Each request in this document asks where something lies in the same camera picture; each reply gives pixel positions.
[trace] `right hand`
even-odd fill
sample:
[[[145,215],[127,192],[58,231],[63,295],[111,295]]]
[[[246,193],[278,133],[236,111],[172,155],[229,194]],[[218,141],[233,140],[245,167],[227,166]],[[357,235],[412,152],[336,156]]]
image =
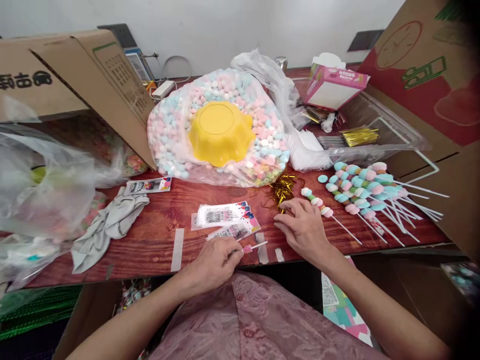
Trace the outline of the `right hand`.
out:
[[[289,214],[278,214],[273,224],[286,237],[287,243],[298,255],[320,270],[340,254],[329,243],[325,235],[324,223],[318,206],[312,206],[310,201],[300,198],[284,201],[281,209],[289,210]]]

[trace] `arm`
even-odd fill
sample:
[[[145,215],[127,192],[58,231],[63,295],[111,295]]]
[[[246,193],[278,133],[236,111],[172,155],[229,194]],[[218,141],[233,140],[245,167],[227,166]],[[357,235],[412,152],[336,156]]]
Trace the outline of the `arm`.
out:
[[[242,246],[233,237],[206,241],[195,261],[105,323],[68,360],[136,359],[178,305],[225,283],[243,255]]]
[[[448,347],[410,312],[349,264],[325,235],[317,206],[295,198],[280,205],[293,216],[275,216],[290,246],[337,284],[392,359],[446,359]]]

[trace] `electrical cable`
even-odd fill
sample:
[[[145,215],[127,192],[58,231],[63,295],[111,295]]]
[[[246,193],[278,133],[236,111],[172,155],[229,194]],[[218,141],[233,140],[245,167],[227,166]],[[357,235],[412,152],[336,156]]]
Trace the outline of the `electrical cable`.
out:
[[[165,68],[167,67],[167,64],[170,60],[172,59],[182,59],[182,60],[185,60],[188,64],[188,67],[190,68],[190,72],[188,74],[188,76],[183,79],[183,80],[179,80],[179,81],[174,81],[173,83],[175,84],[175,90],[178,90],[178,84],[181,84],[181,83],[185,83],[187,82],[188,80],[190,80],[190,78],[192,77],[192,72],[193,72],[193,69],[192,69],[192,64],[190,63],[190,61],[184,57],[184,56],[181,56],[181,55],[172,55],[170,57],[168,57],[165,62],[163,63],[163,66],[160,64],[160,61],[159,61],[159,58],[156,57],[156,61],[158,63],[158,66],[160,67],[160,77],[159,77],[159,80],[156,81],[158,82],[157,86],[160,86],[160,84],[162,82],[164,82],[165,80],[170,80],[168,77],[164,77],[164,71],[165,71]]]

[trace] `gold tinsel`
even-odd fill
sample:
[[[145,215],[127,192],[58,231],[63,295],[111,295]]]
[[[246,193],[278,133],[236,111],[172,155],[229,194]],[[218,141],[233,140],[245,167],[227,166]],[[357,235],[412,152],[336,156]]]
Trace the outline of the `gold tinsel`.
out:
[[[261,204],[264,208],[271,209],[276,206],[278,212],[283,214],[285,212],[284,209],[280,209],[280,204],[284,201],[291,200],[294,198],[293,189],[295,186],[295,180],[299,179],[302,182],[302,188],[305,186],[305,180],[302,178],[297,177],[296,175],[292,175],[291,172],[284,172],[281,174],[273,184],[269,186],[273,189],[273,193],[270,194],[270,199],[275,201],[275,204],[272,206],[265,206]]]
[[[358,145],[373,144],[377,141],[379,134],[378,129],[369,129],[368,127],[355,127],[348,130],[340,131],[343,139],[349,147]]]

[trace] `left hand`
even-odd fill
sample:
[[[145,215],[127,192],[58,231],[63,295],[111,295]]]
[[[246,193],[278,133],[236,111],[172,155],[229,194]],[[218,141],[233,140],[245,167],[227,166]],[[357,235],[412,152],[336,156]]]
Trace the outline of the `left hand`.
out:
[[[173,278],[193,297],[223,285],[244,256],[242,246],[231,236],[214,237],[205,242],[198,257]]]

